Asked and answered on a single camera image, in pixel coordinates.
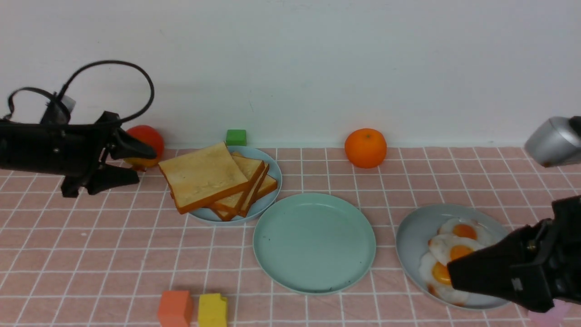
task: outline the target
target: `toy block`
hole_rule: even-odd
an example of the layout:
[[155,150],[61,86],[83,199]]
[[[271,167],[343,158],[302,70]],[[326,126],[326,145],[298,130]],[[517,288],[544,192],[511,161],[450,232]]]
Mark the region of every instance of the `toy block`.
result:
[[157,318],[162,327],[189,327],[193,301],[189,291],[165,291],[159,303]]
[[198,306],[198,327],[227,327],[228,299],[220,294],[203,294]]
[[226,145],[241,145],[246,146],[246,130],[244,129],[229,129],[226,132]]

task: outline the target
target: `orange block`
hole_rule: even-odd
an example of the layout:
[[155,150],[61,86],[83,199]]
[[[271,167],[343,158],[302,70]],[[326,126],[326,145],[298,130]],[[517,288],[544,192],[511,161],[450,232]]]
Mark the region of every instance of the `orange block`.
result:
[[189,291],[165,291],[159,303],[157,318],[162,327],[189,327],[193,301]]

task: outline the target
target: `green plate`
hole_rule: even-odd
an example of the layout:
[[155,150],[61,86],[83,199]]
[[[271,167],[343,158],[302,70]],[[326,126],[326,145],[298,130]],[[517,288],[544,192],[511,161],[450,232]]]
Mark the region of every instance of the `green plate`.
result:
[[262,269],[301,294],[331,294],[356,284],[369,271],[375,247],[373,229],[356,207],[319,193],[276,202],[254,231]]

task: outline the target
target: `blue plate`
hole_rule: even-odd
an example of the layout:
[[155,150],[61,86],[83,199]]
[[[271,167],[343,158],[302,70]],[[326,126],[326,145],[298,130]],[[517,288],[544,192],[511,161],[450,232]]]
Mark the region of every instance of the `blue plate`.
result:
[[451,218],[474,219],[498,241],[508,235],[508,231],[492,217],[472,208],[456,204],[434,204],[422,207],[407,215],[397,229],[396,251],[403,271],[424,293],[441,303],[463,310],[489,310],[508,304],[507,300],[470,294],[463,307],[453,305],[431,295],[419,274],[420,258],[428,252],[428,240],[436,236],[438,228]]
[[246,217],[236,216],[229,222],[224,222],[218,217],[212,210],[207,208],[201,208],[190,212],[190,214],[199,221],[209,223],[211,225],[217,226],[228,226],[228,225],[240,225],[252,219],[258,218],[264,210],[270,207],[278,197],[278,193],[281,191],[282,187],[282,173],[281,168],[278,166],[276,160],[272,159],[268,154],[250,147],[239,147],[239,146],[229,146],[228,150],[232,152],[240,152],[244,157],[259,159],[264,161],[265,164],[269,164],[270,168],[268,174],[270,177],[277,180],[278,187],[275,191],[267,194],[263,198],[256,201]]
[[367,274],[376,242],[356,207],[327,194],[305,193],[266,210],[254,230],[253,247],[275,282],[300,294],[324,295]]

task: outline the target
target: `green cube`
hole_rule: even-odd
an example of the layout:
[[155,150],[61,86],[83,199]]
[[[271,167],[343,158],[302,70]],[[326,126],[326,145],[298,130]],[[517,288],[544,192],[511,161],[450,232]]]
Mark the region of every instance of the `green cube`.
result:
[[226,145],[246,146],[246,130],[229,129],[226,133]]

